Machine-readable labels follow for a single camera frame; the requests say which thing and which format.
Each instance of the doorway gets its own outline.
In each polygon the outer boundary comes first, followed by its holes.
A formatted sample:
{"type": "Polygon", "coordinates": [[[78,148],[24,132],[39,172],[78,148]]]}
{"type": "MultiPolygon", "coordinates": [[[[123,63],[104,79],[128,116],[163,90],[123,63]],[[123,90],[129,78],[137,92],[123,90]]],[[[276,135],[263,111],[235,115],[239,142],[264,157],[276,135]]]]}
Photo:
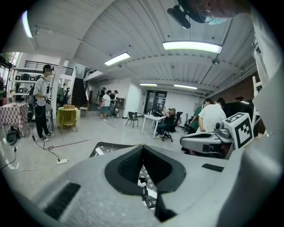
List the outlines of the doorway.
{"type": "Polygon", "coordinates": [[[154,110],[161,112],[165,106],[166,97],[166,91],[149,90],[147,93],[144,113],[148,114],[150,111],[153,112],[154,110]]]}

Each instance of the sneaker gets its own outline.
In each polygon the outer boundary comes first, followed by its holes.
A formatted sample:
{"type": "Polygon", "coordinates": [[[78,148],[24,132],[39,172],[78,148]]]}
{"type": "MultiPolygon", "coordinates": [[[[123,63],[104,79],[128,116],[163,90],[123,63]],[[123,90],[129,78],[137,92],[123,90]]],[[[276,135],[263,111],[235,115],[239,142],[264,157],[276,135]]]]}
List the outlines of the sneaker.
{"type": "Polygon", "coordinates": [[[39,138],[39,140],[40,141],[42,141],[42,142],[49,142],[49,139],[47,139],[46,137],[41,137],[41,138],[39,138]]]}
{"type": "Polygon", "coordinates": [[[51,138],[51,137],[54,137],[54,136],[55,136],[55,135],[52,134],[52,133],[48,133],[48,134],[45,135],[45,137],[47,137],[47,138],[51,138]]]}

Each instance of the gray floor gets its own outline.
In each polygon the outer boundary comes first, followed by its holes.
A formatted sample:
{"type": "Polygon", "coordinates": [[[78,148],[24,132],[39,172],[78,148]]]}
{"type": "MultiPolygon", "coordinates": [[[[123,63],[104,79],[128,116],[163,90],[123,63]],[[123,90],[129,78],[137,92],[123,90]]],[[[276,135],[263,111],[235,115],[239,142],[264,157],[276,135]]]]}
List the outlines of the gray floor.
{"type": "MultiPolygon", "coordinates": [[[[52,151],[59,157],[70,157],[67,164],[58,166],[56,166],[57,158],[53,154],[42,150],[35,144],[32,140],[32,130],[30,130],[30,133],[26,133],[26,137],[23,137],[16,143],[16,161],[8,165],[3,170],[3,173],[13,189],[31,199],[51,180],[55,179],[74,164],[87,159],[98,142],[128,145],[147,144],[182,153],[179,139],[181,136],[185,135],[185,133],[182,132],[181,128],[177,127],[177,131],[172,134],[173,142],[167,139],[165,141],[159,138],[152,139],[154,129],[151,128],[152,121],[148,119],[146,119],[144,134],[141,134],[143,119],[144,118],[140,117],[139,127],[134,126],[133,129],[130,123],[125,126],[127,122],[126,119],[109,119],[108,123],[112,124],[113,127],[103,122],[100,117],[80,119],[77,122],[78,132],[76,132],[75,129],[69,129],[65,130],[63,134],[60,134],[56,128],[54,131],[56,137],[51,138],[50,141],[45,144],[45,148],[51,145],[61,146],[88,140],[82,143],[54,148],[52,151]],[[23,171],[15,174],[24,169],[32,170],[52,167],[55,168],[49,170],[23,171]]],[[[34,129],[34,134],[37,138],[36,129],[34,129]]],[[[2,167],[13,161],[14,157],[13,146],[6,144],[3,130],[0,129],[0,166],[2,167]]]]}

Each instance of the power strip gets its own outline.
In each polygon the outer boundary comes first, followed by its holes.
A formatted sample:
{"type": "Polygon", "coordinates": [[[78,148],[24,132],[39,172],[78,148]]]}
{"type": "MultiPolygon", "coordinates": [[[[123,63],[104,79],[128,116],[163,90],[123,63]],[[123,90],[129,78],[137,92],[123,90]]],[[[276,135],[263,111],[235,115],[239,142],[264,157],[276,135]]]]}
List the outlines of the power strip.
{"type": "Polygon", "coordinates": [[[57,165],[62,165],[62,164],[65,164],[67,162],[68,162],[68,160],[66,158],[61,159],[60,161],[57,160],[57,165]]]}

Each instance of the yellow tablecloth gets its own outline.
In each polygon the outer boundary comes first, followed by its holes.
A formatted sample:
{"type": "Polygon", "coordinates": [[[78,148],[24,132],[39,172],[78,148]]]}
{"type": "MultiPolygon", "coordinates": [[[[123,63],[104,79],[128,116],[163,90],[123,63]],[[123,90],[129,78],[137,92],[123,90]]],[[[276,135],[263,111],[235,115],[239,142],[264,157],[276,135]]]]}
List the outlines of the yellow tablecloth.
{"type": "Polygon", "coordinates": [[[76,112],[78,111],[78,108],[75,109],[64,109],[64,107],[59,107],[57,110],[56,115],[56,122],[60,127],[63,129],[63,125],[72,125],[76,128],[76,112]]]}

